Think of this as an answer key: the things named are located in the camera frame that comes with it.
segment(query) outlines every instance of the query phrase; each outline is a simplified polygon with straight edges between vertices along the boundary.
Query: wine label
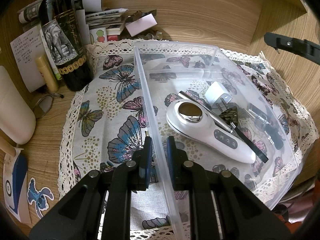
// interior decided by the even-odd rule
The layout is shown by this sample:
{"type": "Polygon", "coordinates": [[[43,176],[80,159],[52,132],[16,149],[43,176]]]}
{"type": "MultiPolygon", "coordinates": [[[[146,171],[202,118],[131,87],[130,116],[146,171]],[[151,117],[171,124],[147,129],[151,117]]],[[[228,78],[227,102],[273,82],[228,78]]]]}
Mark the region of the wine label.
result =
{"type": "Polygon", "coordinates": [[[42,31],[60,74],[68,74],[86,62],[73,9],[54,17],[42,31]]]}

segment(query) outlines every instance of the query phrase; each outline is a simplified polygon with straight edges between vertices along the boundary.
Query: elephant illustration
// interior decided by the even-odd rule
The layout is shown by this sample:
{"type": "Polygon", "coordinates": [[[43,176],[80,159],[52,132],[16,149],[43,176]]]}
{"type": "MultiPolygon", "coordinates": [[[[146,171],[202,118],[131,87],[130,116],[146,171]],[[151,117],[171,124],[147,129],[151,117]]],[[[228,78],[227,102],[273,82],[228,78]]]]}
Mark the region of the elephant illustration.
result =
{"type": "Polygon", "coordinates": [[[51,25],[47,28],[45,32],[45,38],[47,40],[47,44],[50,50],[50,53],[52,55],[52,58],[55,59],[55,61],[58,60],[58,56],[55,53],[55,50],[58,51],[61,59],[64,59],[67,55],[64,55],[62,52],[62,45],[66,45],[69,53],[68,55],[72,54],[73,47],[66,37],[66,35],[62,32],[62,30],[56,26],[56,25],[51,25]]]}

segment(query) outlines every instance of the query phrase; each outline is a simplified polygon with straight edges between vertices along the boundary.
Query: wooden stick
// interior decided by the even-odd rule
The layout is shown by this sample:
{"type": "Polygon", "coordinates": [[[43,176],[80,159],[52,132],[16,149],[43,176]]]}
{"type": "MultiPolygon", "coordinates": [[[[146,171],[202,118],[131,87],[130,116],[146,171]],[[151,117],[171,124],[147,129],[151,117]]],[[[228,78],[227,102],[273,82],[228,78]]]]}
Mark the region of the wooden stick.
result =
{"type": "Polygon", "coordinates": [[[5,153],[10,154],[12,157],[16,156],[16,149],[1,136],[0,149],[3,150],[5,153]]]}

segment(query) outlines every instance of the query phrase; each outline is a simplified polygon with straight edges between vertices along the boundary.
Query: wine bottle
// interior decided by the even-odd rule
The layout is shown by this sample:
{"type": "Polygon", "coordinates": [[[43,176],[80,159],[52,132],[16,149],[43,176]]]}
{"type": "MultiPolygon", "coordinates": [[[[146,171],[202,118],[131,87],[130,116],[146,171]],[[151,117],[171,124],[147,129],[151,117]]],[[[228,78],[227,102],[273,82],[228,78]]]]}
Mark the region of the wine bottle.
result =
{"type": "Polygon", "coordinates": [[[71,91],[79,91],[92,81],[93,74],[81,43],[71,0],[43,0],[39,19],[64,82],[71,91]]]}

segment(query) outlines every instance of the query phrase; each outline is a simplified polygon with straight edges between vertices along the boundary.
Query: paper note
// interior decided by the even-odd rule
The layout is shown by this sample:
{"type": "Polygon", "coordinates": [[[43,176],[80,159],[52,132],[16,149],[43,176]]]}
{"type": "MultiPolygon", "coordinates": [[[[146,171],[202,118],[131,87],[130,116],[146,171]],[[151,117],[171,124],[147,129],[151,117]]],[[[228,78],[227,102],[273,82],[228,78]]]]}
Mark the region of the paper note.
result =
{"type": "Polygon", "coordinates": [[[20,35],[10,43],[23,82],[29,92],[33,92],[45,84],[34,59],[45,53],[37,25],[20,35]]]}

